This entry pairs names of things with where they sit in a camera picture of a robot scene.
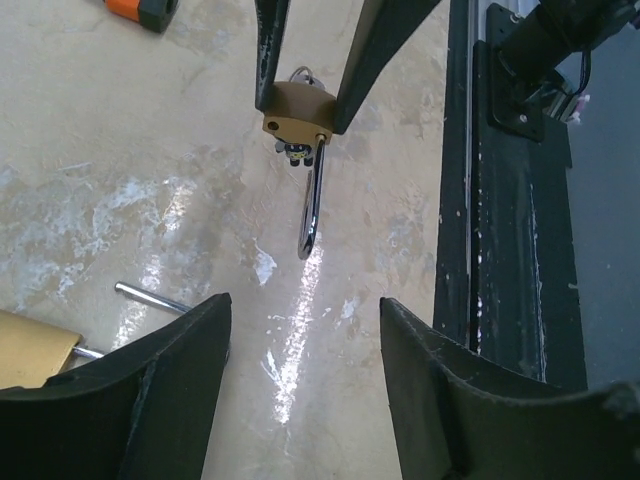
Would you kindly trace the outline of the orange padlock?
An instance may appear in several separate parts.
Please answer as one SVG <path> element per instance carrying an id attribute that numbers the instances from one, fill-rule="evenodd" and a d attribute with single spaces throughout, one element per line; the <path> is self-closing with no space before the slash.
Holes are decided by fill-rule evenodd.
<path id="1" fill-rule="evenodd" d="M 131 20 L 146 30 L 163 34 L 173 20 L 179 0 L 104 0 L 113 14 Z"/>

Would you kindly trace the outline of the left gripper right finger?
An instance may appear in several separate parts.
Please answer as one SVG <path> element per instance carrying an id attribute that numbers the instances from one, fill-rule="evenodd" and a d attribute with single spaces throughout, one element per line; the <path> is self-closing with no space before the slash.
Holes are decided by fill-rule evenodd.
<path id="1" fill-rule="evenodd" d="M 382 298 L 381 353 L 405 479 L 636 479 L 639 385 L 565 393 Z"/>

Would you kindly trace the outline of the large brass padlock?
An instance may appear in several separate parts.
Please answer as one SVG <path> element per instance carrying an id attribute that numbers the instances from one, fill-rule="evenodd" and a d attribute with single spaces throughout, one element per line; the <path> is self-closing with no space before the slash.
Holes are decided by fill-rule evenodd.
<path id="1" fill-rule="evenodd" d="M 22 315 L 1 312 L 1 396 L 20 396 L 42 388 L 77 358 L 93 360 L 107 375 L 123 377 L 134 370 L 130 359 L 82 345 L 81 334 Z"/>

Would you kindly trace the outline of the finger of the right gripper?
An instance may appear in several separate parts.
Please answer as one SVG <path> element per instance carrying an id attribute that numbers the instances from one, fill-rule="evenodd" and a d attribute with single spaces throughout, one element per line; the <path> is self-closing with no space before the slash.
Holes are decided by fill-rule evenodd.
<path id="1" fill-rule="evenodd" d="M 255 107 L 265 111 L 277 73 L 289 11 L 289 0 L 255 0 L 257 56 Z"/>
<path id="2" fill-rule="evenodd" d="M 337 95 L 336 134 L 347 131 L 382 70 L 438 4 L 438 0 L 364 1 Z"/>

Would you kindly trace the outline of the small brass padlock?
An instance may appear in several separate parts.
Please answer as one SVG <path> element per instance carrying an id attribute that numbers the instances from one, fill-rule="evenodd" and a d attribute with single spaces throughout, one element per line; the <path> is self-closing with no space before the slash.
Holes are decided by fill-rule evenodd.
<path id="1" fill-rule="evenodd" d="M 318 233 L 325 150 L 333 135 L 335 106 L 336 98 L 317 86 L 278 81 L 264 112 L 264 131 L 286 144 L 311 149 L 298 240 L 302 260 L 310 257 Z"/>

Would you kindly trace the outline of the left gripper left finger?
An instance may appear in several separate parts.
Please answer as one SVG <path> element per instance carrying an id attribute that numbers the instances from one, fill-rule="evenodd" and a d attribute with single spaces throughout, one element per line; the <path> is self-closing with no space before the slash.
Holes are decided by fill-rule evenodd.
<path id="1" fill-rule="evenodd" d="M 217 294 L 37 389 L 1 392 L 4 479 L 198 479 L 229 350 Z"/>

